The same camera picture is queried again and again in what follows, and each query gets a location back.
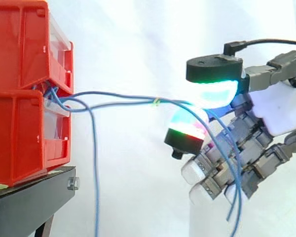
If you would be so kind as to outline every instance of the black connector plug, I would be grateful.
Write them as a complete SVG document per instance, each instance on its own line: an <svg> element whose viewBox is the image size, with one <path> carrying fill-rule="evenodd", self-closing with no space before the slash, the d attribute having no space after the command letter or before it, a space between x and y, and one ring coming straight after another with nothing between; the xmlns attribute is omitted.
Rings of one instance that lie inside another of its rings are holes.
<svg viewBox="0 0 296 237"><path fill-rule="evenodd" d="M223 46L224 55L235 56L236 52L241 51L247 47L246 41L235 41L230 43L225 43Z"/></svg>

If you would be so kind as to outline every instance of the metal bolt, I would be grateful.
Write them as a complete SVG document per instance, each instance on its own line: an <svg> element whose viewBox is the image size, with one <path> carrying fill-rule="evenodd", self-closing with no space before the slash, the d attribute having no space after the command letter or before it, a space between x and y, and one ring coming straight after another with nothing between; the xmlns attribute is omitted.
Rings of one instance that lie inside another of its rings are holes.
<svg viewBox="0 0 296 237"><path fill-rule="evenodd" d="M80 188L80 178L79 177L71 177L68 180L67 185L68 190L76 191Z"/></svg>

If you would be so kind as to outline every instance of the blue wire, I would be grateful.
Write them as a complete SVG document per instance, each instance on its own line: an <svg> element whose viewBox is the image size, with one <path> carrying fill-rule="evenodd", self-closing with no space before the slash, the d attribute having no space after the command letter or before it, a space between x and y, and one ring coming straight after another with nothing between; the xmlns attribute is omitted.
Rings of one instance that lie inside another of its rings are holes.
<svg viewBox="0 0 296 237"><path fill-rule="evenodd" d="M51 95L53 96L53 98L55 99L55 101L57 102L57 104L64 110L72 112L72 113L77 113L76 110L74 109L70 109L66 106L63 105L63 103L60 101L60 99L58 98L58 96L56 95L54 89L50 90ZM93 172L94 172L94 179L95 179L95 237L99 236L99 221L100 221L100 182L99 182L99 175L98 175L98 159L97 159L97 139L96 139L96 127L95 127L95 118L94 115L92 113L91 108L84 103L81 100L75 99L75 98L67 98L66 100L70 100L70 101L75 101L78 102L80 104L82 104L85 107L85 110L87 110L90 113L91 116L91 121L92 121L92 133L93 133L93 156L94 156L94 165L93 165Z"/></svg>
<svg viewBox="0 0 296 237"><path fill-rule="evenodd" d="M238 177L240 179L240 184L241 184L241 160L240 160L240 153L239 153L239 149L238 149L238 146L230 132L230 130L228 129L228 127L224 124L224 122L215 114L215 112L211 111L211 110L205 110L206 112L210 113L217 121L218 123L223 127L223 129L227 132L228 136L229 136L229 140L231 141L232 143L232 146L233 146L233 150L236 154L236 159L237 159L237 169L238 169ZM233 196L233 201L232 201L232 204L231 204L231 208L229 210L229 213L227 215L227 221L230 220L230 217L231 217L231 214L234 210L234 207L236 205L236 201L237 201L237 194L238 194L238 190L236 189L235 190L235 194ZM237 215L237 220L240 221L240 213L241 213L241 210L239 210L241 207L241 205L239 206L238 208L238 215Z"/></svg>
<svg viewBox="0 0 296 237"><path fill-rule="evenodd" d="M210 130L209 126L196 114L194 113L191 109L189 109L188 107L184 106L183 104L180 104L180 101L172 101L166 98L156 98L156 97L149 97L149 96L128 96L128 95L120 95L120 94L116 94L116 93L111 93L111 92L101 92L101 91L88 91L88 92L81 92L78 94L75 94L73 96L67 97L67 98L75 98L77 96L81 96L81 95L90 95L90 94L97 94L97 95L109 95L109 96L115 96L115 97L120 97L120 98L127 98L127 99L149 99L149 100L155 100L158 99L161 102L168 102L171 104L174 104L186 111L188 111L189 113L191 113L204 127L205 129L208 131L209 135L211 136L213 142L215 143L217 149L219 150L219 152L222 154L224 160L226 161L227 165L229 166L229 169L231 170L232 175L235 178L235 183L236 183L236 188L238 190L239 193L241 193L241 181L237 175L237 173L235 172L232 164L230 163L230 160L228 158L228 156L223 152L221 146L219 145L217 139L215 138L214 134L212 133L212 131ZM56 93L53 91L53 95L56 99L56 102L63 108L65 107L62 102L60 101L60 99L57 97ZM239 207L241 206L241 195L239 196ZM239 208L239 217L241 216L241 208ZM238 229L239 226L239 221L236 222L234 230L231 234L231 237L234 237L236 234L236 231Z"/></svg>
<svg viewBox="0 0 296 237"><path fill-rule="evenodd" d="M106 92L106 91L85 91L85 92L80 92L77 94L74 94L72 96L69 96L69 98L75 98L78 96L82 96L82 95L107 95L107 96L114 96L114 97L119 97L119 98L123 98L123 99L139 99L139 100L158 100L161 101L159 97L154 97L154 96L143 96L143 95L122 95L122 94L117 94L117 93L112 93L112 92ZM184 100L171 100L174 102L178 102L178 103L182 103L185 105L191 105L190 102L184 101Z"/></svg>

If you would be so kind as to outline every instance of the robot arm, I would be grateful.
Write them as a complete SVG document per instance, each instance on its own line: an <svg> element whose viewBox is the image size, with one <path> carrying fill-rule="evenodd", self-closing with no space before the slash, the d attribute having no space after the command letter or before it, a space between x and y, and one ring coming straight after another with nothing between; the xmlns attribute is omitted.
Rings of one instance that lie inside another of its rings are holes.
<svg viewBox="0 0 296 237"><path fill-rule="evenodd" d="M198 65L193 62L193 68L189 70L193 72L191 74L192 80L188 79L189 81L195 80L197 70L200 70L199 73L206 75L206 77L211 71L216 76L219 75L213 68L208 71L210 66L204 65L207 62L215 64L216 69L221 69L224 74L227 70L223 64L219 64L222 60L225 60L228 65L231 64L232 68L230 69L234 72L235 66L239 67L239 62L242 63L242 59L236 59L229 55L213 55L208 59L209 57L194 59L196 62L200 62L202 59L202 65L200 69L196 69L195 67ZM234 72L231 72L230 75L239 74L239 68L237 68L237 73ZM286 99L285 104L288 104L296 99L296 51L280 54L270 60L267 65L249 67L245 69L245 72L246 76L239 79L241 93L236 95L230 103L229 112L235 112L235 118L227 127L240 151L242 190L247 198L250 198L258 189L260 182L274 173L278 166L289 161L293 153L296 153L296 120L283 121L285 120L283 117L272 120L268 118L268 114L265 115L260 111L261 107L267 108L269 106L279 110L285 108L286 113L296 112L293 105L287 110L283 104L277 105L280 100L276 100L277 97ZM286 85L283 83L284 81L289 81L291 84ZM286 122L286 124L281 123L281 129L274 129L273 124L277 124L279 120ZM270 146L274 137L289 132L291 134L286 136L283 144ZM235 153L232 145L226 139L227 136L223 130L216 138L236 168ZM234 183L234 177L228 165L213 142L205 145L200 153L182 168L182 175L189 184L195 185L191 191L196 186L201 186L212 199L215 199L226 187Z"/></svg>

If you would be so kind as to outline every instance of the robotic hand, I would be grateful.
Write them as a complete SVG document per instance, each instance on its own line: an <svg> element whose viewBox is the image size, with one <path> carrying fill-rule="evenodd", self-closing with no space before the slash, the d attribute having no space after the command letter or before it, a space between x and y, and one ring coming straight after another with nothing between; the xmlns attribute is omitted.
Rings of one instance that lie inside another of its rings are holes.
<svg viewBox="0 0 296 237"><path fill-rule="evenodd" d="M187 62L188 81L208 83L226 78L238 81L237 94L230 105L223 108L227 112L222 115L235 113L227 127L240 152L242 191L247 198L257 191L260 182L296 153L296 51L280 54L265 66L248 67L245 74L242 59L234 56L248 45L265 42L296 44L296 41L278 39L233 42L225 44L224 54ZM282 134L288 134L283 144L270 145L274 137ZM223 130L216 139L236 168L235 152L226 137L228 134ZM180 152L192 153L191 146L195 144L195 141L185 141L189 146L186 151L182 143L171 142L169 133L165 142L174 148L175 158L182 157L178 155ZM194 193L202 189L212 199L224 192L231 202L235 179L215 144L211 141L194 154L182 168L183 177L194 185L191 200Z"/></svg>

